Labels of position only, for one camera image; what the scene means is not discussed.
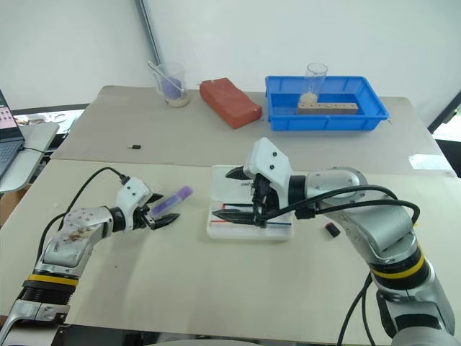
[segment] yellow ring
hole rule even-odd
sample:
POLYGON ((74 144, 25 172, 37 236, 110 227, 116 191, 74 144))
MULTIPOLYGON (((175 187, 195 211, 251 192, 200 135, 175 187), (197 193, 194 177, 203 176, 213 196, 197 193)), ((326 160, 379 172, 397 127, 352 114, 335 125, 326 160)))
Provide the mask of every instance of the yellow ring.
POLYGON ((38 274, 29 275, 27 279, 34 280, 34 281, 43 281, 45 283, 62 283, 63 285, 72 285, 72 286, 77 286, 77 283, 79 283, 79 281, 75 279, 67 279, 67 278, 60 278, 57 276, 38 275, 38 274))
POLYGON ((392 272, 392 273, 378 272, 375 269, 372 269, 372 271, 375 275, 380 276, 385 279, 404 279, 410 275, 413 275, 418 270, 420 270, 423 264, 424 264, 424 255, 423 255, 423 252, 421 252, 421 257, 419 258, 418 263, 416 263, 410 269, 404 270, 403 272, 392 272))

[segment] blue plastic tray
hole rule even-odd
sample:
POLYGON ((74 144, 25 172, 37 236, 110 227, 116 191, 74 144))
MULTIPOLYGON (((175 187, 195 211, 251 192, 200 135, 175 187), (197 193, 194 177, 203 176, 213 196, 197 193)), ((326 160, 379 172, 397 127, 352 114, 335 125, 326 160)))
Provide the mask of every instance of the blue plastic tray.
POLYGON ((355 102, 354 115, 296 114, 303 92, 302 76, 266 77, 269 121, 273 131, 296 130, 373 130, 388 111, 364 77, 327 76, 322 84, 319 102, 355 102))

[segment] black wire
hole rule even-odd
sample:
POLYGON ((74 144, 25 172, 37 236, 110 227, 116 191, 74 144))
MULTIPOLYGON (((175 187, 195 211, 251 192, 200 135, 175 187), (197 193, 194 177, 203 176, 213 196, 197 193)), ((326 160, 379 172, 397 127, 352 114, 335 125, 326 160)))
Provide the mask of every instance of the black wire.
MULTIPOLYGON (((370 278, 370 283, 372 281, 372 278, 370 275, 367 276, 367 279, 370 278)), ((367 290, 363 291, 362 294, 362 321, 363 321, 363 327, 365 328, 365 332, 367 333, 368 340, 370 341, 370 346, 376 346, 375 341, 373 340, 372 333, 370 331, 370 327, 368 326, 368 321, 367 321, 367 290)))
POLYGON ((24 150, 24 149, 35 150, 35 151, 38 151, 39 153, 46 154, 46 151, 41 151, 41 150, 38 150, 38 149, 35 149, 35 148, 29 148, 27 146, 23 146, 21 151, 24 150))
POLYGON ((343 322, 343 325, 341 327, 341 331, 339 332, 338 342, 336 343, 336 346, 342 346, 343 345, 344 334, 346 334, 347 325, 349 324, 349 320, 351 319, 352 313, 354 312, 354 310, 355 310, 357 304, 359 303, 360 299, 362 299, 363 293, 369 288, 371 283, 372 283, 372 277, 371 277, 371 274, 368 273, 367 278, 365 279, 365 283, 364 283, 362 289, 358 292, 358 294, 354 298, 354 301, 352 301, 352 304, 349 307, 349 310, 347 311, 346 317, 344 318, 344 322, 343 322))
POLYGON ((289 213, 290 211, 296 210, 300 207, 311 205, 311 204, 320 202, 322 200, 325 200, 327 198, 332 198, 337 195, 342 195, 344 193, 357 192, 357 191, 380 191, 380 192, 385 193, 389 197, 393 198, 394 200, 397 200, 397 196, 394 194, 394 192, 392 192, 386 187, 379 186, 379 185, 358 185, 358 186, 351 186, 351 187, 343 187, 341 189, 336 189, 336 190, 322 193, 321 195, 317 195, 315 197, 306 198, 304 200, 300 200, 296 203, 290 204, 289 206, 284 207, 282 209, 272 211, 271 213, 268 213, 266 215, 262 215, 262 214, 256 214, 256 215, 261 220, 270 220, 271 218, 276 218, 277 216, 281 216, 283 214, 289 213))
POLYGON ((38 244, 38 252, 37 252, 37 260, 36 260, 36 262, 38 262, 38 259, 40 258, 40 255, 42 254, 43 244, 45 243, 46 234, 47 234, 48 231, 50 230, 51 226, 52 226, 57 220, 59 220, 60 218, 64 217, 65 214, 66 214, 66 213, 62 213, 62 214, 59 214, 59 215, 55 216, 50 222, 48 222, 48 225, 46 225, 45 229, 44 229, 43 232, 42 232, 42 237, 40 238, 40 243, 38 244))
MULTIPOLYGON (((101 169, 98 169, 97 171, 95 171, 95 173, 93 173, 86 181, 85 183, 80 187, 80 190, 76 193, 76 195, 74 196, 74 198, 72 199, 71 201, 71 204, 69 204, 69 206, 67 207, 66 209, 66 214, 71 211, 73 205, 75 204, 75 202, 78 200, 78 198, 80 197, 81 193, 85 190, 86 186, 88 186, 88 184, 101 172, 103 171, 111 171, 111 172, 114 172, 116 175, 118 175, 118 177, 121 179, 121 180, 124 180, 124 178, 126 178, 125 175, 123 175, 122 173, 120 173, 119 171, 117 171, 116 169, 113 169, 112 167, 102 167, 101 169)), ((61 229, 63 227, 63 220, 61 221, 61 223, 59 224, 59 229, 61 229)))
POLYGON ((333 213, 334 211, 350 209, 350 208, 358 208, 358 207, 369 207, 371 205, 400 205, 403 207, 408 207, 413 209, 413 215, 411 216, 411 221, 413 225, 418 220, 420 210, 419 207, 412 203, 407 202, 406 200, 366 200, 364 202, 355 202, 350 204, 343 204, 343 205, 336 205, 334 207, 328 207, 320 210, 316 210, 315 214, 326 214, 326 213, 333 213))
MULTIPOLYGON (((42 237, 40 238, 40 243, 38 245, 38 252, 37 252, 37 261, 38 259, 40 258, 40 255, 42 254, 42 250, 43 250, 43 244, 45 243, 45 238, 46 238, 46 235, 48 233, 48 231, 50 230, 51 226, 57 221, 59 220, 59 218, 63 218, 65 214, 67 214, 69 211, 71 211, 73 205, 75 204, 75 202, 78 200, 78 198, 80 197, 81 193, 85 190, 86 186, 88 186, 88 184, 101 172, 103 171, 111 171, 111 172, 114 172, 121 180, 122 180, 122 183, 124 183, 124 181, 127 179, 127 176, 120 173, 119 171, 117 171, 116 169, 113 169, 112 167, 103 167, 101 169, 98 169, 97 171, 95 171, 95 173, 93 173, 86 181, 85 183, 80 187, 80 190, 76 193, 76 195, 74 196, 74 198, 72 199, 71 201, 71 204, 69 204, 69 206, 67 207, 67 210, 65 213, 62 213, 62 214, 59 214, 57 216, 55 216, 49 223, 48 225, 45 227, 45 229, 43 230, 42 232, 42 237)), ((63 227, 63 222, 64 222, 64 218, 63 220, 61 220, 61 223, 59 224, 59 227, 58 227, 58 231, 60 231, 60 229, 63 227)))

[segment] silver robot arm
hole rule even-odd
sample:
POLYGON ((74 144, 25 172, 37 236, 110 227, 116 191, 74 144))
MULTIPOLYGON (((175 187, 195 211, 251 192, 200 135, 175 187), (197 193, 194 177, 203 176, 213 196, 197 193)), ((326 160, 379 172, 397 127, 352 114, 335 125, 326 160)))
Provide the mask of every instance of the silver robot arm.
POLYGON ((392 200, 389 196, 392 192, 363 189, 333 194, 306 205, 303 203, 306 199, 314 201, 327 192, 370 185, 362 173, 350 168, 335 167, 295 176, 289 159, 266 138, 254 144, 243 167, 233 169, 226 176, 254 182, 254 212, 238 217, 235 211, 231 216, 226 215, 226 210, 214 212, 227 221, 248 224, 252 220, 255 225, 265 227, 268 219, 299 205, 291 209, 297 218, 312 218, 322 213, 344 228, 370 267, 378 288, 382 325, 387 334, 395 338, 393 345, 420 345, 417 341, 428 340, 435 341, 421 345, 451 345, 443 340, 460 345, 452 336, 455 332, 452 308, 434 268, 424 257, 413 231, 413 221, 404 207, 357 208, 367 201, 392 200))
MULTIPOLYGON (((118 192, 116 207, 80 208, 67 213, 63 228, 48 242, 33 273, 24 281, 0 331, 0 345, 19 321, 56 326, 65 321, 70 309, 68 301, 94 245, 100 240, 116 231, 127 232, 145 226, 157 229, 173 222, 179 214, 169 214, 159 220, 149 214, 146 204, 161 197, 152 193, 141 180, 132 177, 118 192)), ((49 330, 54 333, 57 328, 49 330)))

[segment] glass beaker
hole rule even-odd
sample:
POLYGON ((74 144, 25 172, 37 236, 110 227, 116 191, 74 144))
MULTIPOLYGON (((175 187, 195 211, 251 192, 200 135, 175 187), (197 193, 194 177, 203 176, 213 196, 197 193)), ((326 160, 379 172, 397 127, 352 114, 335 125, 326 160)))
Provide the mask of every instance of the glass beaker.
POLYGON ((310 63, 305 72, 303 93, 300 102, 316 103, 323 82, 325 81, 328 67, 322 63, 310 63))
POLYGON ((190 95, 186 89, 186 70, 183 65, 174 62, 161 63, 155 66, 152 74, 157 83, 157 92, 164 96, 168 105, 182 107, 189 103, 190 95))

